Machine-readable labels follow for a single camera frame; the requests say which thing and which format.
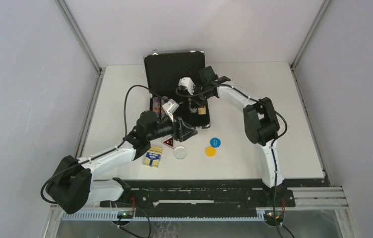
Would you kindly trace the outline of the white dealer button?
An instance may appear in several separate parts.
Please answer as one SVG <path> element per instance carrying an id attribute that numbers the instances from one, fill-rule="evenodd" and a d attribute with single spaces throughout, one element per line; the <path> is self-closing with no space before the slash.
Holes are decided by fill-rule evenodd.
<path id="1" fill-rule="evenodd" d="M 173 155 L 178 160 L 183 160 L 187 157 L 187 149 L 183 146 L 178 146 L 173 149 Z"/>

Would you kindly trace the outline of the yellow blue card deck box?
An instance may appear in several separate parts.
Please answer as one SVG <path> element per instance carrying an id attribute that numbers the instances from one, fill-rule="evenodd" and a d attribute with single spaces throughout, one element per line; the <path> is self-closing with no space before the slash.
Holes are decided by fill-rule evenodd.
<path id="1" fill-rule="evenodd" d="M 145 154 L 143 164 L 149 167 L 158 168 L 161 161 L 162 153 L 162 147 L 151 146 Z"/>

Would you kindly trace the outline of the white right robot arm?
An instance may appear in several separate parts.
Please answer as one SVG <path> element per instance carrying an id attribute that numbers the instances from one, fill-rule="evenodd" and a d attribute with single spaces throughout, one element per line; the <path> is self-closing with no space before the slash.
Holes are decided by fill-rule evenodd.
<path id="1" fill-rule="evenodd" d="M 233 85 L 226 76 L 218 76 L 208 66 L 199 72 L 200 83 L 196 84 L 189 77 L 181 78 L 178 89 L 186 90 L 185 96 L 196 102 L 216 97 L 237 108 L 244 117 L 245 134 L 248 140 L 256 145 L 259 153 L 262 182 L 267 190 L 263 192 L 263 201 L 268 206 L 276 206 L 283 195 L 278 187 L 283 185 L 284 177 L 278 160 L 277 141 L 279 120 L 284 121 L 273 107 L 270 98 L 255 99 Z"/>

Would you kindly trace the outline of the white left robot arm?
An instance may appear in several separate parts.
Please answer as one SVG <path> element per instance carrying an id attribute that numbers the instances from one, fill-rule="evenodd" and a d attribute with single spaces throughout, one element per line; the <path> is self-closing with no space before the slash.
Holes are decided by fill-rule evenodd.
<path id="1" fill-rule="evenodd" d="M 88 157 L 62 158 L 54 174 L 43 184 L 41 198 L 46 201 L 47 194 L 51 197 L 49 203 L 60 206 L 67 214 L 101 201 L 127 206 L 131 193 L 115 178 L 105 180 L 101 175 L 143 156 L 151 148 L 152 140 L 172 136 L 183 142 L 197 134 L 180 117 L 158 122 L 154 112 L 144 111 L 119 145 Z"/>

